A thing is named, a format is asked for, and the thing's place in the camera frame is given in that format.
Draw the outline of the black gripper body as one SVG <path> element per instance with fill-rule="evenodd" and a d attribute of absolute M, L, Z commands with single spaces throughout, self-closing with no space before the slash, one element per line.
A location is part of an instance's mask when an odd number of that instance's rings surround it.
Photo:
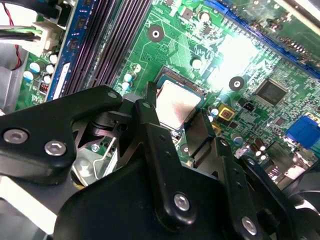
<path fill-rule="evenodd" d="M 188 167 L 195 223 L 172 232 L 159 222 L 146 163 L 137 161 L 75 193 L 61 208 L 54 227 L 56 240 L 237 240 L 227 222 L 221 183 Z"/>

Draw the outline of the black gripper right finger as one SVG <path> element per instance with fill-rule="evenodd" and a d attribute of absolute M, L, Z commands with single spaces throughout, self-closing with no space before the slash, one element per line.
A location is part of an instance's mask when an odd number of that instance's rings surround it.
<path fill-rule="evenodd" d="M 217 137 L 207 114 L 199 111 L 184 125 L 193 166 L 218 178 L 219 216 L 233 240 L 299 240 L 296 210 L 251 157 L 236 159 L 229 143 Z"/>

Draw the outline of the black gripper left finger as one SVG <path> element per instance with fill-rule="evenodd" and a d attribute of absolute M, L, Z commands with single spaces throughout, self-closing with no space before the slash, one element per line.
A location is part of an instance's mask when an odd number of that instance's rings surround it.
<path fill-rule="evenodd" d="M 196 220 L 183 167 L 170 132 L 160 125 L 156 95 L 135 102 L 105 85 L 0 118 L 0 173 L 41 185 L 64 182 L 77 151 L 104 137 L 117 139 L 120 167 L 146 161 L 155 212 L 164 226 Z"/>

